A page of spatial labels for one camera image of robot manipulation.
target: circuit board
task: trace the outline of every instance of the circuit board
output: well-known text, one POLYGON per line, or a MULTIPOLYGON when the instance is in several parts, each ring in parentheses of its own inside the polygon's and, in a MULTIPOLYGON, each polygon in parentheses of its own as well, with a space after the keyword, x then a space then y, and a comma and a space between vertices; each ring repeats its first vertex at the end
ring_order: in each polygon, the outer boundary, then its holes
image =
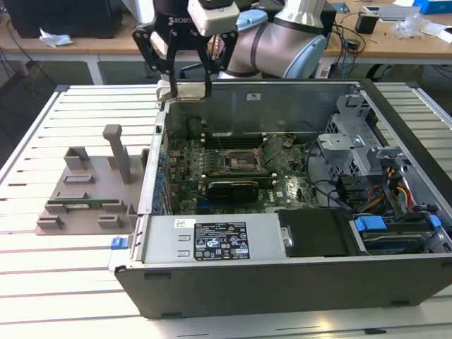
POLYGON ((207 149, 200 141, 171 145, 169 172, 173 212, 179 215, 274 213, 281 208, 315 208, 319 202, 303 173, 304 145, 294 137, 274 136, 253 149, 207 149), (213 203, 207 197, 212 182, 253 182, 255 202, 213 203))

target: motherboard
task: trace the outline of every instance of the motherboard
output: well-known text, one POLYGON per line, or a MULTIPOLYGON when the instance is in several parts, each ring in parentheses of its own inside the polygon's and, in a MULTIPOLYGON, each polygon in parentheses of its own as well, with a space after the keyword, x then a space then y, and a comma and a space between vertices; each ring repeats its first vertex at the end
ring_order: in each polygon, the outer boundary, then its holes
POLYGON ((306 148, 289 134, 255 141, 172 138, 168 175, 173 214, 318 207, 304 173, 306 148))

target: gray stand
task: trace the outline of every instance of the gray stand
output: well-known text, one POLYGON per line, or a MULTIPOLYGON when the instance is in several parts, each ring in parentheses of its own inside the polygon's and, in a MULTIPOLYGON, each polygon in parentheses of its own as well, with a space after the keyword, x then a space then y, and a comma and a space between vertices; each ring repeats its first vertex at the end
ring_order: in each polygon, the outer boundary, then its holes
POLYGON ((104 130, 114 157, 88 157, 85 148, 69 148, 64 170, 45 211, 38 235, 130 234, 143 185, 141 157, 129 157, 121 144, 121 127, 104 130))

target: blue latch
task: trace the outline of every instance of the blue latch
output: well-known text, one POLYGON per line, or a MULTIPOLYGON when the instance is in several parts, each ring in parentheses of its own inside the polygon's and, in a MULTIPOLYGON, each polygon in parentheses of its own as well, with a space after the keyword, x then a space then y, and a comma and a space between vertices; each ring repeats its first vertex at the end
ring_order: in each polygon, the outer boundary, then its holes
POLYGON ((386 231, 388 227, 378 215, 363 215, 355 220, 356 228, 361 231, 386 231))
POLYGON ((432 223, 433 227, 435 227, 435 230, 439 231, 441 229, 441 221, 436 215, 430 215, 429 216, 430 222, 432 223))
POLYGON ((115 237, 112 239, 110 249, 127 249, 127 238, 115 237))

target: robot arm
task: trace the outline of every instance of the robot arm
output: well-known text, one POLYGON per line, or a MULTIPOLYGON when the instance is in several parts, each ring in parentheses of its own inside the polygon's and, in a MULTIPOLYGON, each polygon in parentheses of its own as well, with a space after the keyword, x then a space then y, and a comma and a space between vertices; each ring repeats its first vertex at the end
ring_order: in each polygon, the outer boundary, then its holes
MULTIPOLYGON (((251 8, 253 0, 153 0, 155 17, 133 32, 149 68, 169 82, 177 97, 174 61, 177 51, 194 50, 206 72, 206 96, 211 77, 247 78, 261 71, 281 78, 305 78, 315 69, 326 46, 321 35, 320 14, 325 0, 286 0, 273 23, 263 20, 237 31, 239 11, 251 8), (153 33, 167 45, 162 58, 151 42, 153 33), (219 59, 208 52, 213 35, 222 39, 219 59)), ((243 14, 261 11, 247 11, 243 14)))
POLYGON ((272 23, 262 11, 243 13, 230 65, 220 77, 259 77, 264 71, 280 78, 307 78, 326 46, 320 20, 324 2, 286 0, 272 23))
MULTIPOLYGON (((159 71, 169 81, 171 96, 177 97, 174 60, 177 51, 198 52, 206 72, 206 96, 210 95, 210 77, 227 69, 237 41, 236 22, 239 8, 234 0, 153 0, 155 17, 150 24, 138 27, 133 38, 150 69, 159 71), (157 33, 167 45, 162 58, 151 42, 157 33), (219 59, 212 59, 208 42, 213 35, 223 41, 219 59)), ((239 0, 239 5, 250 6, 251 0, 239 0)))

